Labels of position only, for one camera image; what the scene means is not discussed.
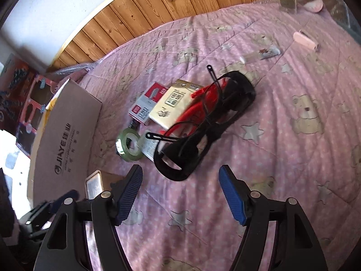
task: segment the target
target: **silver rivet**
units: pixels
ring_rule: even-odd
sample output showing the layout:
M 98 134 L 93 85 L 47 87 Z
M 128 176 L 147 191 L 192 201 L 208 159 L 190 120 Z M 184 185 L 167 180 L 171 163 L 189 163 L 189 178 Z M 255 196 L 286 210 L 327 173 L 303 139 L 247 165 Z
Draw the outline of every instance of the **silver rivet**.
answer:
M 258 199 L 261 196 L 261 194 L 254 190 L 253 192 L 250 193 L 250 196 L 255 199 Z
M 72 202 L 73 202 L 72 198 L 66 198 L 65 201 L 64 201 L 64 204 L 70 205 Z
M 295 198 L 289 198 L 288 199 L 288 202 L 291 204 L 291 205 L 297 205 L 297 200 Z
M 101 194 L 101 197 L 102 198 L 108 198 L 108 197 L 110 197 L 111 196 L 111 192 L 102 192 L 102 194 Z

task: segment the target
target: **pink blanket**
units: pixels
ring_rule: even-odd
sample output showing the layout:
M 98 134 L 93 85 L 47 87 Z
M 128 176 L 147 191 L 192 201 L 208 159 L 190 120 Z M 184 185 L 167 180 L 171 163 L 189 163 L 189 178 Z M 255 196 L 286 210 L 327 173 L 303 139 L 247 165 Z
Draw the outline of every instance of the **pink blanket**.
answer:
M 293 42 L 307 30 L 313 53 Z M 243 54 L 277 44 L 282 55 L 243 65 Z M 184 182 L 167 180 L 144 157 L 143 184 L 120 241 L 134 271 L 227 271 L 244 228 L 232 217 L 218 182 L 228 164 L 238 179 L 269 198 L 296 198 L 320 240 L 329 270 L 361 236 L 361 47 L 324 10 L 288 15 L 275 4 L 239 5 L 167 23 L 119 47 L 81 82 L 103 102 L 89 173 L 125 175 L 132 164 L 115 154 L 128 109 L 153 82 L 178 78 L 207 85 L 206 65 L 221 75 L 245 73 L 257 98 L 213 144 Z M 157 132 L 159 126 L 148 127 Z M 273 245 L 269 231 L 260 270 Z M 95 270 L 100 270 L 89 232 Z

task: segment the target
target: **green tape roll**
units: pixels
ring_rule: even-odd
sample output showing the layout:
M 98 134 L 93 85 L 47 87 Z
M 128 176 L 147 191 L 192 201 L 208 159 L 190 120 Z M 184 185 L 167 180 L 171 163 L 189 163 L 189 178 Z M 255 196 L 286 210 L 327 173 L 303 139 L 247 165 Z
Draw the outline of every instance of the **green tape roll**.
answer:
M 129 148 L 127 145 L 127 139 L 131 139 L 133 142 L 134 148 Z M 138 148 L 137 142 L 139 141 L 139 134 L 131 128 L 124 129 L 117 138 L 115 145 L 117 147 L 118 155 L 122 157 L 124 161 L 133 162 L 138 161 L 143 157 L 141 149 Z

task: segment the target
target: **wooden headboard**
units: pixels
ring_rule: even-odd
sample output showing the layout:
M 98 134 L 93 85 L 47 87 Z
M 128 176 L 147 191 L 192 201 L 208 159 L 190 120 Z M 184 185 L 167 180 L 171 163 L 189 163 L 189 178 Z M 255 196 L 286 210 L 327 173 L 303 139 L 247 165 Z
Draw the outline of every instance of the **wooden headboard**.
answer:
M 94 62 L 166 22 L 253 1 L 113 0 L 64 43 L 49 69 Z

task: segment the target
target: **red and white box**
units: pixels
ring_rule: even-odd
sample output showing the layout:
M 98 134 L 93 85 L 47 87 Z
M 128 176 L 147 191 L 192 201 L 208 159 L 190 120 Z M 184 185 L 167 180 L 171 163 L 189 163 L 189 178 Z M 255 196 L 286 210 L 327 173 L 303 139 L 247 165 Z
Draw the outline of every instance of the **red and white box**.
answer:
M 152 111 L 156 103 L 162 98 L 167 87 L 158 82 L 154 82 L 129 109 L 129 115 L 144 125 L 150 123 L 149 113 Z

